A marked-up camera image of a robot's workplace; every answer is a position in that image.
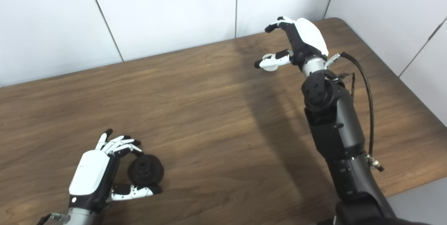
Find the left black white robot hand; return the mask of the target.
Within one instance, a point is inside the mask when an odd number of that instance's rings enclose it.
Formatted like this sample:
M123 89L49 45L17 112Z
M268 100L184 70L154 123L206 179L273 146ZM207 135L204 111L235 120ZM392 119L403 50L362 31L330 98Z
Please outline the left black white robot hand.
M110 202L129 201L162 193L164 175L161 160L140 149L141 142L129 135L110 139L112 129L99 137L94 149L83 153L69 186L69 209L99 213ZM115 184L115 178L126 155L135 160L129 165L128 184Z

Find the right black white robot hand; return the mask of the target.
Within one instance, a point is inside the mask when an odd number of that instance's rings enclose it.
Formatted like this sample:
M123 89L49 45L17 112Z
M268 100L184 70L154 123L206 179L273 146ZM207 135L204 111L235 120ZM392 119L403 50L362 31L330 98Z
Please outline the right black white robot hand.
M264 55L261 60L254 63L256 69L272 72L279 66L292 64L298 66L305 76L327 69L329 52L320 30L314 23L305 18L292 20L278 17L274 23L265 28L265 32L270 33L275 29L284 30L291 49Z

